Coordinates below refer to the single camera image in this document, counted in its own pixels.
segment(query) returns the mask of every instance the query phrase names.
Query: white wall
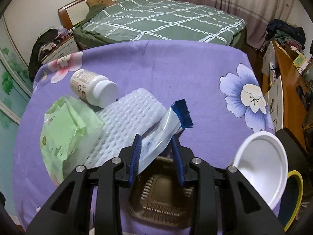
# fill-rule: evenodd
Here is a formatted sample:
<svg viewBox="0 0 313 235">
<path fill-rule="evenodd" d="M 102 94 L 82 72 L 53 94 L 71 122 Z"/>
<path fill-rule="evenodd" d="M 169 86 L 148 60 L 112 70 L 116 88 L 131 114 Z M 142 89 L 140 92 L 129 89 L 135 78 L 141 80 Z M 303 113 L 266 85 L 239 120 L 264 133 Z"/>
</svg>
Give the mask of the white wall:
<svg viewBox="0 0 313 235">
<path fill-rule="evenodd" d="M 58 9 L 72 1 L 12 0 L 4 17 L 12 40 L 26 63 L 40 33 L 49 26 L 60 26 Z"/>
<path fill-rule="evenodd" d="M 309 60 L 311 58 L 309 50 L 313 40 L 313 23 L 299 0 L 295 0 L 294 6 L 287 19 L 287 23 L 297 25 L 298 27 L 301 26 L 303 28 L 306 35 L 304 55 Z"/>
</svg>

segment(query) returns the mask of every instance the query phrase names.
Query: brown plastic container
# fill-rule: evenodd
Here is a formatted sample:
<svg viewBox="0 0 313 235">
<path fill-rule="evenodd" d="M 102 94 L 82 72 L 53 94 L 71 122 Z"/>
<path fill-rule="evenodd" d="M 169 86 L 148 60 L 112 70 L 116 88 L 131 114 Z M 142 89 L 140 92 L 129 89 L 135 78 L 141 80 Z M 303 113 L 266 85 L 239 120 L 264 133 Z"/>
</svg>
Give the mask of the brown plastic container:
<svg viewBox="0 0 313 235">
<path fill-rule="evenodd" d="M 172 159 L 158 156 L 137 176 L 129 197 L 132 215 L 156 224 L 189 227 L 193 188 L 182 188 Z"/>
</svg>

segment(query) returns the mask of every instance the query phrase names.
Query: foam bowl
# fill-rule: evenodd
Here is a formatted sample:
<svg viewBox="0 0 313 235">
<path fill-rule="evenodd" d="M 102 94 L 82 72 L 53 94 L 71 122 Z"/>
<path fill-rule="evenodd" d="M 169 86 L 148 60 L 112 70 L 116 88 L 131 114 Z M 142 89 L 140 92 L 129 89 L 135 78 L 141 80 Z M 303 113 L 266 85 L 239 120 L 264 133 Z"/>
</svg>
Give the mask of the foam bowl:
<svg viewBox="0 0 313 235">
<path fill-rule="evenodd" d="M 288 163 L 279 139 L 269 132 L 257 132 L 240 146 L 233 166 L 245 176 L 273 210 L 287 183 Z"/>
</svg>

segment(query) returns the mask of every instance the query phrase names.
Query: white bottle cap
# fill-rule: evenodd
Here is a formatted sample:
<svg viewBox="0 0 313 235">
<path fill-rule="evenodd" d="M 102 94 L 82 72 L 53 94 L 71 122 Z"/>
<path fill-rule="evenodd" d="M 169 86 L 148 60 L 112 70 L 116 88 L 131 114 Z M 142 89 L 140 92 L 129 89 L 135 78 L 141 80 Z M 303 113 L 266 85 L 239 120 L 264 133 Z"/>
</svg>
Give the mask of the white bottle cap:
<svg viewBox="0 0 313 235">
<path fill-rule="evenodd" d="M 111 103 L 115 102 L 118 95 L 118 86 L 110 81 L 100 81 L 93 90 L 93 97 L 98 102 L 98 106 L 105 108 Z"/>
</svg>

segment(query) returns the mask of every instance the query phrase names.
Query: white plastic bottle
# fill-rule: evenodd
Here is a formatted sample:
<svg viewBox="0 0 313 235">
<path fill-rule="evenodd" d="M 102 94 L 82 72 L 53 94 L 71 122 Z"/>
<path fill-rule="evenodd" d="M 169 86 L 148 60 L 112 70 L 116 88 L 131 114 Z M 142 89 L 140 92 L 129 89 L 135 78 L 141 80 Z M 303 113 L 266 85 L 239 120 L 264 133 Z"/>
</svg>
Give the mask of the white plastic bottle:
<svg viewBox="0 0 313 235">
<path fill-rule="evenodd" d="M 71 77 L 71 90 L 88 103 L 105 108 L 117 99 L 118 86 L 97 73 L 78 70 Z"/>
</svg>

